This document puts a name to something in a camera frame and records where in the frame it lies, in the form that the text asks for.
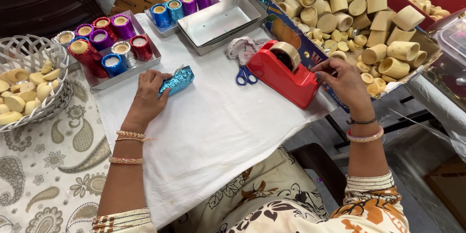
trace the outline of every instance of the woman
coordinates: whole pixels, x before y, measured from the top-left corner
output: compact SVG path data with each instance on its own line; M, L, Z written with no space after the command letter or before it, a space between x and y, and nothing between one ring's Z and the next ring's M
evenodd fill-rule
M173 225L178 233L409 231L379 139L383 129L376 122L359 70L330 58L312 71L348 105L354 122L344 205L329 215L313 181L290 153L278 148L176 220ZM337 77L329 74L333 71ZM155 70L139 75L139 87L121 130L144 134L167 103L169 91L158 98L158 89L170 76ZM156 232L145 207L142 165L115 164L122 159L141 162L143 143L137 139L142 137L118 137L93 231Z

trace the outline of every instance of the red foil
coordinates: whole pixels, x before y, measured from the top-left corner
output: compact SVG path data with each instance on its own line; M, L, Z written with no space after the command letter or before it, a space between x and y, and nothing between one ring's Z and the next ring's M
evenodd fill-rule
M108 24L101 27L101 28L99 28L99 27L96 26L96 24L97 24L97 22L99 22L101 20L107 21ZM107 31L108 36L113 40L113 42L116 42L118 40L118 34L115 31L115 29L113 28L112 23L110 23L109 18L107 18L107 17L98 18L98 19L94 20L94 22L92 22L92 26L94 26L94 28L103 29L103 30Z
M133 45L133 41L137 38L143 38L146 40L146 44L142 46L135 46ZM148 60L152 57L152 49L150 48L149 41L147 40L146 36L137 35L131 38L130 40L131 50L133 51L134 56L136 56L139 60Z
M108 73L103 69L100 61L102 60L102 55L97 51L97 49L88 41L79 39L78 41L84 41L88 45L88 49L82 54L73 53L68 46L68 53L72 55L79 63L83 64L86 68L90 70L92 75L105 78L108 77Z

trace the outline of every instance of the red foil candle holder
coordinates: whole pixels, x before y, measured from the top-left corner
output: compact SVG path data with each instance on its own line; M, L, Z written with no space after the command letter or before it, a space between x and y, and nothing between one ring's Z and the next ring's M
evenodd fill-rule
M113 28L112 23L110 23L109 18L107 18L107 17L98 18L98 19L94 20L94 22L92 22L92 26L94 26L94 28L96 28L96 29L103 29L103 30L107 31L108 36L110 37L110 39L113 40L113 42L116 42L118 40L118 34L115 31L115 29Z
M152 49L150 48L149 41L146 36L137 35L130 40L131 50L139 60L148 60L152 57Z
M73 41L73 43L68 46L68 52L70 55L76 58L79 63L88 68L92 75L99 78L108 77L108 73L100 63L102 60L102 55L88 40Z

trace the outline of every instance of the bracelet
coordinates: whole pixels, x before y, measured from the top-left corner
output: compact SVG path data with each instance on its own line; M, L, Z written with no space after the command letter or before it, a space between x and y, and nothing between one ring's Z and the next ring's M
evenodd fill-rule
M141 142L146 142L146 141L149 141L149 140L156 140L156 138L145 138L145 139L138 139L138 138L135 138L135 137L123 137L123 138L117 138L115 139L115 142L116 141L120 141L120 140L127 140L127 139L131 139L131 140L137 140L137 141L141 141Z
M144 163L144 159L123 159L123 158L115 158L115 157L108 158L108 161L110 163L115 163L115 164L131 164L131 165L137 165L137 164Z
M375 141L383 136L383 128L379 125L379 131L377 134L369 136L369 137L353 137L351 135L351 129L348 129L346 132L346 137L353 142L358 142L358 143L365 143L369 141Z
M352 125L352 124L370 124L370 123L374 123L374 122L377 121L377 116L374 117L373 119L369 120L369 121L356 121L356 120L352 119L351 117L349 117L349 120L350 121L348 121L348 120L346 121L346 123L348 125Z
M140 139L144 139L145 135L144 134L139 134L139 133L133 133L133 132L127 132L127 131L122 131L119 130L116 132L117 135L122 135L122 136L130 136L130 137L137 137Z

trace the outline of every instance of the sleeve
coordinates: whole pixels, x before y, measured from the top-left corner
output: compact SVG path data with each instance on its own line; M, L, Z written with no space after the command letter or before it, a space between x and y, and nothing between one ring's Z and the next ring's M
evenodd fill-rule
M409 231L408 220L400 204L401 195L397 192L391 171L380 177L346 175L346 178L346 198L343 206L335 210L331 218L352 220L352 216L357 216L376 225L396 225L400 232Z
M92 220L91 233L157 233L150 221L147 207L128 212L96 217Z

